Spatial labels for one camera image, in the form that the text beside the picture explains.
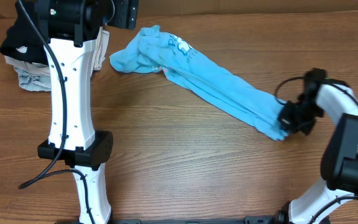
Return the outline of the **light blue printed t-shirt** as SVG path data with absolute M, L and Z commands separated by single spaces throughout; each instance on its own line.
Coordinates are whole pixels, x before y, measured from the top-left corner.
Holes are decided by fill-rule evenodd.
M 181 37 L 161 31 L 158 25 L 141 28 L 127 47 L 109 60 L 122 73 L 163 72 L 167 80 L 274 141 L 288 136 L 278 121 L 282 101 L 214 63 Z

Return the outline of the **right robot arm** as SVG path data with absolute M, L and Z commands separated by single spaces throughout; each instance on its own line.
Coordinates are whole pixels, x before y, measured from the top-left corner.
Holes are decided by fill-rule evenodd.
M 303 92 L 283 104 L 278 121 L 291 134 L 308 135 L 327 114 L 335 129 L 320 164 L 320 178 L 301 197 L 286 203 L 269 223 L 329 223 L 329 214 L 358 200 L 358 99 L 342 80 L 312 68 L 300 77 Z

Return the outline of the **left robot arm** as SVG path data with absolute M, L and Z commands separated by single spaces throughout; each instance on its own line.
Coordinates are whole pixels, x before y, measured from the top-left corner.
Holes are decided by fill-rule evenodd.
M 117 17 L 117 1 L 37 1 L 35 11 L 51 79 L 52 123 L 38 146 L 40 158 L 64 161 L 80 202 L 77 223 L 112 223 L 105 168 L 113 135 L 95 130 L 91 116 L 91 75 L 97 38 Z

